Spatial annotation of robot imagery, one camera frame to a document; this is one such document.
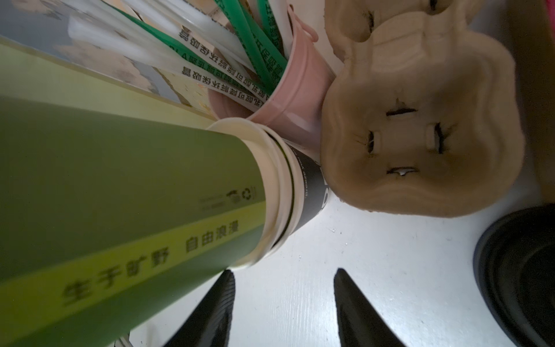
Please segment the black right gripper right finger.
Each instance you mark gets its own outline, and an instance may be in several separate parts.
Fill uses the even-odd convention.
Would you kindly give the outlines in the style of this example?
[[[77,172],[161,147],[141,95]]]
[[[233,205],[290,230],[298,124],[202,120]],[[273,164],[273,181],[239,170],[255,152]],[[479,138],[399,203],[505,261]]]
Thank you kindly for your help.
[[[334,276],[334,295],[341,346],[405,346],[343,268]]]

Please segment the black plastic cup lid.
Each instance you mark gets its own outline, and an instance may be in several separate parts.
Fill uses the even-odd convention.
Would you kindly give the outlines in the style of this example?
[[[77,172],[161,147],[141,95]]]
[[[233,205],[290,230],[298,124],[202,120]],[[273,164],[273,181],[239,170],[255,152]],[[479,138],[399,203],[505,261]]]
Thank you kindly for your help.
[[[554,345],[554,205],[508,214],[478,240],[477,286],[516,346]]]

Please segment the green paper coffee cup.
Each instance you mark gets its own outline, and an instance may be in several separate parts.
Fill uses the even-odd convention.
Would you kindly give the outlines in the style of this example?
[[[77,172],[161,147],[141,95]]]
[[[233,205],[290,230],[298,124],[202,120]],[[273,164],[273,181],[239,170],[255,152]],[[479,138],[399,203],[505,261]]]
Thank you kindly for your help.
[[[229,268],[289,212],[280,139],[1,99],[1,345],[105,346]]]

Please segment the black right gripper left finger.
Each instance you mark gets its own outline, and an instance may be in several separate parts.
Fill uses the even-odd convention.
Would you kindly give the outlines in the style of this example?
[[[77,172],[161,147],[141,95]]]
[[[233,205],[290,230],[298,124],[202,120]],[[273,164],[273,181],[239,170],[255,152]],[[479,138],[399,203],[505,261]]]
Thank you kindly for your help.
[[[234,273],[225,270],[165,347],[228,346],[235,295]]]

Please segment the brown pulp cup carrier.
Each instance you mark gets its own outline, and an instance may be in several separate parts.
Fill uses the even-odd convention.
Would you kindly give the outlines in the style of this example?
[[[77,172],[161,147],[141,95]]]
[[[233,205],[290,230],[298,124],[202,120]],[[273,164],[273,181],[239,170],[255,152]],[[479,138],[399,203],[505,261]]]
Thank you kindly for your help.
[[[525,137],[515,62],[469,24],[481,1],[327,1],[343,68],[322,108],[331,189],[364,211],[452,218],[497,202]]]

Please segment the stack of paper cups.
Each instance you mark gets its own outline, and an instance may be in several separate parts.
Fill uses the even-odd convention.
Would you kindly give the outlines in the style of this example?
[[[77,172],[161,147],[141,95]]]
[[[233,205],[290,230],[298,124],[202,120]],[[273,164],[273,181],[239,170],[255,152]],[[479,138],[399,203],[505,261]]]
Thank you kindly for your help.
[[[271,253],[277,252],[287,238],[313,220],[328,203],[331,189],[322,173],[320,165],[285,141],[275,131],[264,126],[263,130],[276,142],[283,153],[289,170],[291,193],[286,199],[291,201],[286,228],[273,244]]]

